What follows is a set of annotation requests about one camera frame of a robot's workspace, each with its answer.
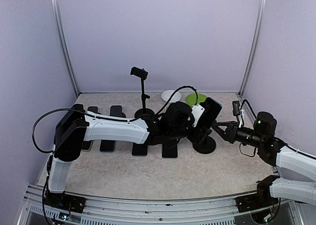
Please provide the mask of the black round base stand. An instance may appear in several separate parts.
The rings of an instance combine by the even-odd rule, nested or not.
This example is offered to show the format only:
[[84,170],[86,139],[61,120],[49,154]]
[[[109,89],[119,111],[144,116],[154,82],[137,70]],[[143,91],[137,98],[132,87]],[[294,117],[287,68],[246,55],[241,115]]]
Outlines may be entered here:
[[201,154],[210,154],[210,153],[215,151],[216,142],[210,136],[210,134],[208,135],[207,138],[205,138],[205,140],[200,145],[193,144],[193,148],[195,149],[195,151],[197,151]]

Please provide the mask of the black phone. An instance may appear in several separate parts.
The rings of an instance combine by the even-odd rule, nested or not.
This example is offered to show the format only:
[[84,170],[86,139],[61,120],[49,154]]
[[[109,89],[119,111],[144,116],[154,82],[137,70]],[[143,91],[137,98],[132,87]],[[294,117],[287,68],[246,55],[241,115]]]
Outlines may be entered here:
[[101,140],[100,152],[113,152],[115,150],[116,141],[111,140]]
[[147,156],[148,146],[146,144],[136,144],[133,143],[132,155],[133,156]]
[[200,106],[204,108],[204,112],[197,122],[197,127],[206,127],[209,129],[222,110],[222,105],[214,99],[207,97],[204,102],[200,103]]

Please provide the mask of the tall black clamp phone mount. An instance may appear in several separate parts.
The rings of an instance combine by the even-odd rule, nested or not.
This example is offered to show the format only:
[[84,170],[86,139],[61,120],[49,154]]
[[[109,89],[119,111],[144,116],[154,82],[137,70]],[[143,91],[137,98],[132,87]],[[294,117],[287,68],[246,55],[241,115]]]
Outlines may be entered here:
[[130,75],[139,77],[141,80],[142,108],[136,111],[136,113],[134,114],[134,117],[137,118],[143,114],[148,114],[150,116],[153,116],[155,114],[154,111],[146,107],[146,100],[150,99],[150,96],[145,93],[145,85],[144,85],[144,81],[147,79],[148,72],[138,67],[132,67],[130,71]]

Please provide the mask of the dark grey folding phone stand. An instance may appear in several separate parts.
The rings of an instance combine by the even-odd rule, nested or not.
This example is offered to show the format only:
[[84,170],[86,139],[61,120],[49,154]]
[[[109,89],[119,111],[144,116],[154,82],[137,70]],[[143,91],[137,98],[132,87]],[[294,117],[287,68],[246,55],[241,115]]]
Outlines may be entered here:
[[98,114],[98,113],[99,113],[97,106],[89,106],[89,107],[87,108],[87,110],[88,110],[89,112],[93,112],[93,113],[95,113],[95,114]]

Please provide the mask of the phone with clear case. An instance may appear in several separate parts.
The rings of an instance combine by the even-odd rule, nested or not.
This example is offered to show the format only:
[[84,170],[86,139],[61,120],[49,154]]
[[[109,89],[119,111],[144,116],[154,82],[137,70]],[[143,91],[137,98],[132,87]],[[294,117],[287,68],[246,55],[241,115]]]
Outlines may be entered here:
[[81,151],[90,151],[93,141],[83,141]]

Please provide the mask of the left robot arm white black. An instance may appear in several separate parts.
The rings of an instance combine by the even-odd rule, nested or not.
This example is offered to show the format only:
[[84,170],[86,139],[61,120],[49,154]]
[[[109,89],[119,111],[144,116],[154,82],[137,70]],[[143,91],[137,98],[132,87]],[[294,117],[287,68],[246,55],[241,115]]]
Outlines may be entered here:
[[64,193],[66,179],[72,162],[80,156],[83,142],[108,140],[155,146],[188,138],[199,144],[210,134],[213,121],[210,107],[203,103],[190,107],[176,102],[161,116],[145,114],[134,119],[85,112],[81,105],[70,109],[55,128],[49,198],[60,208],[69,203],[69,196]]

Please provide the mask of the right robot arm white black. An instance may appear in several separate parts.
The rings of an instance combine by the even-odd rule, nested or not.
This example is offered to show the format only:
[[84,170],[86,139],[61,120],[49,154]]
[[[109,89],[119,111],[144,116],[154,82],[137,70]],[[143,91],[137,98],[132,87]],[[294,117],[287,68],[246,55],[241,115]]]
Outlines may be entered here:
[[231,144],[239,142],[255,147],[259,157],[267,164],[301,174],[310,182],[292,181],[271,175],[261,180],[257,192],[247,202],[263,207],[277,203],[279,198],[291,199],[310,205],[316,204],[316,158],[293,148],[275,137],[277,120],[268,112],[259,112],[253,128],[239,126],[235,121],[215,122],[212,129]]

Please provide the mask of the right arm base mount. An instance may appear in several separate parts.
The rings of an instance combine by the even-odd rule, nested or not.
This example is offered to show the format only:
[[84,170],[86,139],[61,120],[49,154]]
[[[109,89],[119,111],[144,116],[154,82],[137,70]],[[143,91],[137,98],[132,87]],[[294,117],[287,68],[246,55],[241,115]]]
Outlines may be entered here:
[[257,183],[256,193],[237,197],[235,201],[238,212],[248,212],[278,204],[279,199],[270,195],[270,186],[276,179],[279,179],[279,176],[270,175]]

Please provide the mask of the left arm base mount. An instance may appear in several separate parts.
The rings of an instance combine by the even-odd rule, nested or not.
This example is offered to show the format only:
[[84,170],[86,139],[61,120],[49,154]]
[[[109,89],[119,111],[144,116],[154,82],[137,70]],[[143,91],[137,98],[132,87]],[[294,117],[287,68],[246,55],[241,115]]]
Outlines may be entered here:
[[83,213],[86,198],[76,195],[63,193],[44,193],[44,204],[53,208],[65,210],[68,212]]

